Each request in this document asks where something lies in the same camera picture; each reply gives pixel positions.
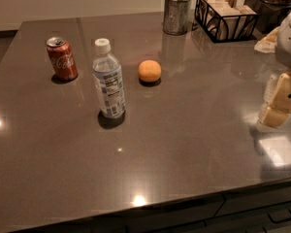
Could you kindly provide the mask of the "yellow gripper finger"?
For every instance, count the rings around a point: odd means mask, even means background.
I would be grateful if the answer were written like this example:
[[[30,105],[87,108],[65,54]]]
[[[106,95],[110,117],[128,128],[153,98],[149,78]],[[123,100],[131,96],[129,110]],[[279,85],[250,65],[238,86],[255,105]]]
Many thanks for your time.
[[[281,74],[271,74],[264,93],[264,103],[258,122],[279,128],[291,116],[291,69]]]

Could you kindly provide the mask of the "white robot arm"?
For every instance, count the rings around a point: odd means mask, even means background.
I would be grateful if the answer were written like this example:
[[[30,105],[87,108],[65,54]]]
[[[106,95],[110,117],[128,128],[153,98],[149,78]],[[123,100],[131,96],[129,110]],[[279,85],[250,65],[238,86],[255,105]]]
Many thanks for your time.
[[[271,128],[279,128],[291,116],[291,12],[278,28],[275,58],[287,70],[271,74],[258,117],[259,124]]]

